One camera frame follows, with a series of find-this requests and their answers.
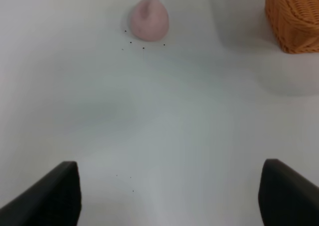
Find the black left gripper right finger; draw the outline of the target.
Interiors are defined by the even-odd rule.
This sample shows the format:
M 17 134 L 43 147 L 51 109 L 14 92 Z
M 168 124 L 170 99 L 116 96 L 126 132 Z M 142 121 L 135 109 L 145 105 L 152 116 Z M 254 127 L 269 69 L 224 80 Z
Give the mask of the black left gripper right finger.
M 317 226 L 319 188 L 278 159 L 262 168 L 258 203 L 265 226 Z

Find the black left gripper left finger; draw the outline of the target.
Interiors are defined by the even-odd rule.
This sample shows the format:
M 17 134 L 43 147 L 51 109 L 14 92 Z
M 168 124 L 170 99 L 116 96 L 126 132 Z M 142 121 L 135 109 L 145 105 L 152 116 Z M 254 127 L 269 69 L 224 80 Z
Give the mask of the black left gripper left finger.
M 65 161 L 0 209 L 2 226 L 76 226 L 82 209 L 78 165 Z

